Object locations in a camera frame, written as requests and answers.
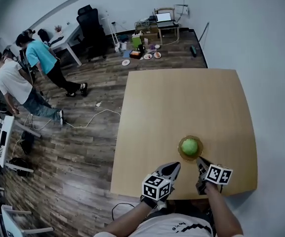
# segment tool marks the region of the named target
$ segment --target wristwatch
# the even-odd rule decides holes
[[[143,195],[141,195],[140,197],[140,201],[141,202],[145,202],[148,206],[150,206],[152,209],[156,208],[158,206],[158,203],[155,202],[153,199],[149,198],[149,197],[145,197]]]

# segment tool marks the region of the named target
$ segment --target computer monitor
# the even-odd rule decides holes
[[[156,14],[157,22],[171,21],[171,13],[159,13]]]

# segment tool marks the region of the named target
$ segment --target wall outlet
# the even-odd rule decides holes
[[[185,4],[185,5],[176,4],[174,6],[174,8],[175,8],[175,12],[177,14],[182,14],[183,13],[183,15],[188,15],[188,5],[187,4]]]

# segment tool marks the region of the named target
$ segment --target black office chair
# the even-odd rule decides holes
[[[97,56],[105,58],[108,41],[103,26],[99,24],[98,10],[87,5],[79,9],[78,14],[77,21],[84,36],[84,39],[80,42],[84,48],[89,48],[88,59]]]

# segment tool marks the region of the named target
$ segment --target white shirt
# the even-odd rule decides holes
[[[5,59],[4,65],[0,68],[0,91],[3,95],[11,94],[22,105],[33,87],[20,75],[21,68],[17,62]]]
[[[169,214],[149,219],[134,231],[129,237],[212,237],[210,224],[203,219],[183,214]],[[94,237],[115,237],[106,232]]]

